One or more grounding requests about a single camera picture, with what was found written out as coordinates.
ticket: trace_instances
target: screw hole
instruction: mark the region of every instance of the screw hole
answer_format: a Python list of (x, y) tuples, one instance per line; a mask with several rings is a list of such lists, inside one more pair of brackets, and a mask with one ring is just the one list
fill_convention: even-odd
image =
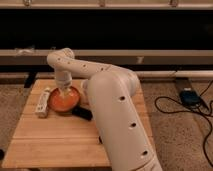
[(119, 100), (120, 100), (120, 101), (123, 101), (123, 100), (125, 100), (125, 97), (124, 97), (124, 96), (121, 96), (121, 97), (119, 98)]
[(143, 153), (142, 153), (142, 156), (146, 156), (148, 154), (148, 151), (144, 151)]
[(134, 128), (134, 127), (136, 127), (136, 123), (132, 123), (132, 124), (130, 125), (130, 128), (131, 128), (131, 129)]

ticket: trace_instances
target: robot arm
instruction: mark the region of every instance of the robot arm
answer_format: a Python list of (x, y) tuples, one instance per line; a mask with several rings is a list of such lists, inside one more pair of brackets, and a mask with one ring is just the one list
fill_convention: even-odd
[(75, 60), (70, 49), (50, 53), (56, 84), (70, 86), (72, 73), (88, 78), (85, 90), (112, 169), (115, 171), (161, 171), (131, 96), (139, 80), (131, 70), (114, 65)]

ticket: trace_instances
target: floor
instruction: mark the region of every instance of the floor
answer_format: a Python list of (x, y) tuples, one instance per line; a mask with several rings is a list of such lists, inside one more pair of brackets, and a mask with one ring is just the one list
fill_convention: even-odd
[[(26, 75), (0, 75), (0, 148), (8, 148), (20, 113), (27, 100), (31, 88), (24, 88)], [(210, 80), (194, 80), (192, 86), (198, 93), (202, 92)], [(142, 79), (142, 89), (151, 126), (154, 134), (157, 155), (164, 171), (210, 171), (212, 168), (206, 161), (202, 151), (203, 137), (208, 131), (206, 122), (199, 116), (189, 113), (166, 115), (157, 111), (154, 100), (158, 96), (169, 96), (178, 99), (173, 80)], [(204, 95), (206, 102), (213, 95), (210, 87)], [(162, 101), (160, 106), (164, 110), (180, 109), (179, 106)], [(208, 154), (213, 160), (213, 136), (208, 142)], [(0, 171), (14, 171), (18, 169), (2, 169)], [(72, 169), (73, 171), (92, 171), (107, 169)]]

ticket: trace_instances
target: white object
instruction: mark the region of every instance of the white object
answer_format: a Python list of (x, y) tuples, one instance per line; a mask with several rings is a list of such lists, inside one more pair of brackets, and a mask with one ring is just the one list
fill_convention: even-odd
[[(137, 75), (114, 65), (69, 58), (64, 50), (50, 53), (47, 62), (64, 73), (62, 78), (73, 72), (88, 79), (84, 89), (112, 169), (161, 171), (131, 99), (140, 85)], [(61, 86), (66, 87), (68, 80), (61, 81)]]
[(47, 87), (41, 93), (41, 95), (39, 97), (38, 104), (36, 106), (35, 114), (39, 118), (46, 118), (47, 115), (48, 115), (48, 105), (47, 105), (47, 102), (48, 102), (49, 96), (50, 96), (50, 88)]

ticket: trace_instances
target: wooden table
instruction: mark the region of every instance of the wooden table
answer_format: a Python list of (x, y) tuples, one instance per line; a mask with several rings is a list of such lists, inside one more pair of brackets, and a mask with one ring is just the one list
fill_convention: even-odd
[[(81, 93), (81, 105), (89, 108), (81, 89), (82, 80), (73, 80)], [(21, 118), (12, 137), (3, 168), (45, 167), (107, 167), (109, 161), (93, 121), (76, 116), (59, 116), (52, 110), (48, 118), (35, 115), (41, 92), (56, 87), (52, 79), (37, 80), (29, 95)], [(152, 130), (147, 115), (143, 93), (139, 89), (133, 102), (140, 115), (148, 137), (154, 146)]]

